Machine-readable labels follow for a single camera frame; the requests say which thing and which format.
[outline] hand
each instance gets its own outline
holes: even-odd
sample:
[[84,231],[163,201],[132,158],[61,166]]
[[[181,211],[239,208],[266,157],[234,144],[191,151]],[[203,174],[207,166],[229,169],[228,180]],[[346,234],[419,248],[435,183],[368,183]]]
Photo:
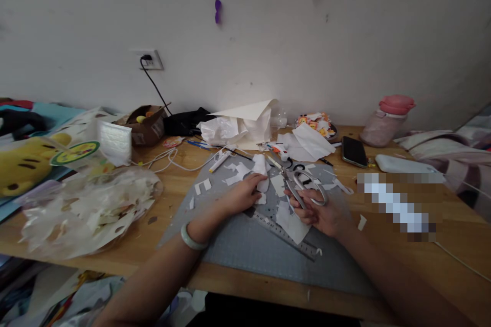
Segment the hand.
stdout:
[[216,205],[223,208],[228,216],[248,209],[255,201],[261,198],[261,193],[256,191],[256,186],[260,181],[266,179],[267,176],[258,173],[249,175],[219,198]]
[[310,200],[313,198],[322,202],[321,192],[315,189],[297,192],[307,209],[303,209],[292,193],[285,190],[285,194],[290,197],[290,204],[303,223],[313,225],[317,230],[334,238],[338,238],[345,230],[354,227],[351,217],[344,214],[335,203],[329,202],[324,206],[318,206]]

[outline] wall socket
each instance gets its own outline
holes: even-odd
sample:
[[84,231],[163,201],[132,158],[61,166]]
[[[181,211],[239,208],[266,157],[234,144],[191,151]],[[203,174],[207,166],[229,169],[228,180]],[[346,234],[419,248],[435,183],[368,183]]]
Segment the wall socket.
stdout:
[[143,70],[140,65],[140,58],[143,55],[150,55],[152,60],[143,60],[143,65],[147,70],[164,70],[162,61],[160,60],[159,52],[157,50],[145,50],[145,49],[133,49],[130,52],[135,56],[135,60],[138,65],[138,69]]

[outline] cutting mat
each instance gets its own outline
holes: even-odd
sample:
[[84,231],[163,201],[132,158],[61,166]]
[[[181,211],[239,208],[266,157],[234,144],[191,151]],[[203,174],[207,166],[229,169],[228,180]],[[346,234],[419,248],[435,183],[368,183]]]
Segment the cutting mat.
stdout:
[[[239,162],[242,162],[249,169],[254,166],[253,162],[239,156],[229,157],[225,161],[225,166],[237,165]],[[174,215],[171,225],[161,238],[158,247],[161,247],[172,236],[180,232],[184,223],[191,221],[215,199],[231,188],[223,180],[234,176],[236,172],[226,169],[222,165],[213,174],[210,174],[208,169],[212,164],[213,162],[210,162],[205,165],[194,182],[196,184],[209,178],[212,184],[211,189],[205,191],[201,185],[202,193],[198,196],[194,185],[191,187]],[[325,170],[333,172],[332,167],[325,164],[315,165],[316,167],[310,169],[310,172],[323,184],[331,184],[334,176]],[[279,170],[271,168],[269,177],[272,178],[276,175],[279,175]],[[346,201],[338,187],[328,191],[328,193],[331,201],[336,201],[347,208]],[[189,202],[193,197],[195,208],[190,210]],[[275,220],[276,206],[280,200],[286,201],[286,196],[278,197],[270,182],[266,197],[267,203],[258,205],[257,209],[263,215]],[[210,245],[202,260],[303,284],[352,294],[378,296],[378,292],[367,276],[336,240],[312,227],[304,241],[321,248],[323,255],[318,254],[315,261],[311,261],[263,228],[255,220],[244,214],[238,214],[226,221],[217,231],[215,237],[210,240]]]

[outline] stuffed toy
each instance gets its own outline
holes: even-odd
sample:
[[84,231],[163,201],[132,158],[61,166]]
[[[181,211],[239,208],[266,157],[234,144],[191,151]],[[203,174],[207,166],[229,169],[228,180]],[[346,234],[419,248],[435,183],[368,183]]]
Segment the stuffed toy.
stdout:
[[[68,145],[72,138],[65,133],[51,139]],[[0,198],[26,193],[51,172],[50,159],[58,150],[38,137],[12,151],[0,152]]]

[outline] bracelet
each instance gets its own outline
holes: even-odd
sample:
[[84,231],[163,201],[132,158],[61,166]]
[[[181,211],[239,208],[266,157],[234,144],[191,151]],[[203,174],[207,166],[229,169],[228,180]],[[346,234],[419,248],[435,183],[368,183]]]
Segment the bracelet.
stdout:
[[185,223],[183,227],[181,227],[181,238],[183,238],[183,241],[186,243],[188,247],[190,247],[193,250],[206,249],[208,247],[208,242],[206,242],[205,244],[200,244],[191,239],[187,230],[188,225],[189,222]]

